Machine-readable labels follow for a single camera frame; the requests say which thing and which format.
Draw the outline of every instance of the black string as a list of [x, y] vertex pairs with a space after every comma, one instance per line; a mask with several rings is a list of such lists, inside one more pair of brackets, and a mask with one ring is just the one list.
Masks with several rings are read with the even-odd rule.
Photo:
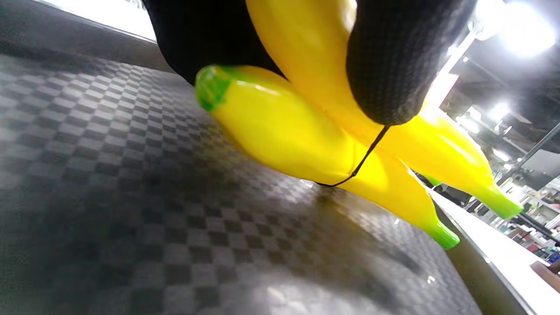
[[317, 183], [317, 184], [319, 184], [321, 186], [325, 186], [325, 187], [336, 187], [340, 184], [343, 184], [343, 183], [349, 181], [352, 177], [358, 175], [358, 172], [362, 168], [363, 163], [366, 161], [366, 159], [370, 155], [371, 151], [373, 151], [375, 149], [375, 147], [377, 146], [377, 144], [381, 141], [381, 139], [383, 139], [383, 136], [387, 133], [387, 131], [389, 130], [389, 127], [390, 126], [383, 126], [383, 129], [381, 130], [381, 132], [379, 132], [379, 134], [377, 135], [377, 137], [375, 138], [375, 140], [371, 144], [370, 148], [367, 149], [366, 155], [363, 157], [363, 159], [360, 161], [360, 163], [358, 164], [356, 169], [352, 172], [352, 174], [347, 179], [341, 181], [340, 183], [336, 183], [334, 185], [327, 185], [327, 184], [321, 184], [321, 183]]

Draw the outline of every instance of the ceiling light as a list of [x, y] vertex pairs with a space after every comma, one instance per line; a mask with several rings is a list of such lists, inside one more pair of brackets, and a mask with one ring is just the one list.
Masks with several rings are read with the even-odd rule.
[[465, 127], [465, 129], [467, 129], [468, 131], [472, 132], [472, 133], [479, 133], [480, 129], [478, 128], [477, 123], [475, 123], [472, 119], [469, 119], [467, 117], [462, 116], [459, 120], [458, 123], [463, 125], [463, 127]]
[[504, 162], [507, 162], [507, 161], [510, 160], [510, 157], [502, 151], [492, 149], [492, 153], [494, 153], [494, 155], [496, 155], [500, 160], [502, 160]]
[[496, 104], [494, 108], [488, 113], [488, 116], [494, 121], [500, 121], [507, 113], [510, 112], [510, 109], [507, 107], [507, 104], [502, 102]]
[[466, 112], [469, 113], [471, 118], [473, 118], [476, 121], [479, 121], [482, 118], [482, 114], [476, 109], [474, 109], [474, 107], [472, 106], [469, 107], [469, 109], [467, 109]]
[[552, 47], [554, 28], [526, 3], [506, 5], [506, 20], [500, 32], [509, 50], [520, 57], [531, 57]]

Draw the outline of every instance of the ceiling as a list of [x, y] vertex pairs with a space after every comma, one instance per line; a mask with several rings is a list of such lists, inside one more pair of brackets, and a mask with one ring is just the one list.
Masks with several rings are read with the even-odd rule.
[[[524, 2], [557, 30], [557, 44], [535, 57], [519, 58], [505, 48], [499, 35], [475, 41], [465, 53], [469, 60], [452, 69], [459, 79], [442, 106], [454, 118], [471, 105], [484, 113], [506, 102], [511, 114], [503, 122], [512, 126], [507, 135], [499, 136], [486, 128], [476, 137], [513, 158], [523, 156], [560, 123], [560, 1]], [[560, 135], [544, 149], [560, 153]]]

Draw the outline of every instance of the checkered mat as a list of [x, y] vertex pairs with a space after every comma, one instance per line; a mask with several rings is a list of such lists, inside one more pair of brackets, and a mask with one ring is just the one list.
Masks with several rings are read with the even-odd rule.
[[0, 200], [2, 314], [480, 314], [423, 232], [240, 155], [169, 73], [0, 55]]

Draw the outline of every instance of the black glove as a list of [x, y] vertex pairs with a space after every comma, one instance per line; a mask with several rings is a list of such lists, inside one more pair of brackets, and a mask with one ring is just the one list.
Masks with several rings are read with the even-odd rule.
[[[157, 42], [189, 83], [209, 64], [252, 65], [282, 75], [244, 0], [144, 0]], [[393, 126], [418, 112], [443, 56], [476, 0], [360, 0], [348, 44], [348, 81], [373, 121]]]

